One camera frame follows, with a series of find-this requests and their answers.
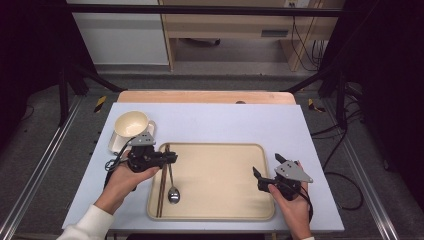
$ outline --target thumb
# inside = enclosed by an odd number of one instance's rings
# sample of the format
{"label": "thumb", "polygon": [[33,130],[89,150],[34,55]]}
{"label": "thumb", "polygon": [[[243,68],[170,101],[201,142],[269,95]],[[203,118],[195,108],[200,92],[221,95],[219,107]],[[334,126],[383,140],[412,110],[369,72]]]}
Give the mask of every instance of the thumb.
{"label": "thumb", "polygon": [[280,208],[285,208],[287,206],[287,200],[281,195],[280,190],[272,184],[268,184],[268,189]]}

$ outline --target person's arm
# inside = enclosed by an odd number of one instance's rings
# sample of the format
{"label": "person's arm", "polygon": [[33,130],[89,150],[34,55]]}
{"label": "person's arm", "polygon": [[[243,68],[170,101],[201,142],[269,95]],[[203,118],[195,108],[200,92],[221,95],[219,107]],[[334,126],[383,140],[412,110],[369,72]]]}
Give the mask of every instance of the person's arm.
{"label": "person's arm", "polygon": [[[302,191],[308,191],[308,183],[302,182],[302,187]],[[313,240],[314,238],[309,227],[308,202],[300,196],[292,201],[288,201],[281,195],[277,187],[272,184],[268,185],[268,189],[283,213],[284,220],[290,229],[293,240]]]}
{"label": "person's arm", "polygon": [[153,177],[158,170],[158,167],[153,167],[141,173],[134,173],[126,163],[120,164],[94,205],[89,207],[78,223],[66,226],[58,239],[104,239],[113,223],[113,214],[122,205],[125,197],[140,182]]}

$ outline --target white tabletop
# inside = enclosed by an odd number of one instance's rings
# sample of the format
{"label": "white tabletop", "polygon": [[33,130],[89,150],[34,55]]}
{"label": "white tabletop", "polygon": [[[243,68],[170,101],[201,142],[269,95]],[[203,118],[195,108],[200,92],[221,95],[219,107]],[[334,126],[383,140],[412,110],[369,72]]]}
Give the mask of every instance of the white tabletop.
{"label": "white tabletop", "polygon": [[[300,160],[314,179],[309,195],[314,206],[311,230],[343,231],[344,226],[321,168],[308,127],[298,105],[114,103],[81,181],[63,228],[76,223],[103,190],[104,165],[115,156],[108,150],[116,119],[128,111],[145,112],[156,122],[155,148],[166,142],[256,143],[268,160],[271,176],[279,165],[274,154]],[[129,194],[115,213],[111,230],[129,232],[275,232],[287,231],[276,207],[265,221],[154,220],[147,215],[151,179]]]}

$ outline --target cup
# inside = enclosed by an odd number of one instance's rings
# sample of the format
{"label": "cup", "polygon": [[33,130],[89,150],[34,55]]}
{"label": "cup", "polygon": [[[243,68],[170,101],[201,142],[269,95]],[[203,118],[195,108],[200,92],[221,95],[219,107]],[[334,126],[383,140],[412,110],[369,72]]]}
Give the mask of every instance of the cup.
{"label": "cup", "polygon": [[124,138],[135,137],[147,131],[153,121],[139,111],[131,111],[122,114],[115,122],[115,133]]}

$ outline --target forearm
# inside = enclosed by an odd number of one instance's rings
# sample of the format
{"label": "forearm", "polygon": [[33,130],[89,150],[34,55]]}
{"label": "forearm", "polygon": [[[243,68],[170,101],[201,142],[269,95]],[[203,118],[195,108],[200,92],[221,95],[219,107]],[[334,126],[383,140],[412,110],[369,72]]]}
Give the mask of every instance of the forearm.
{"label": "forearm", "polygon": [[111,214],[91,205],[81,220],[68,225],[58,239],[104,239],[113,220]]}

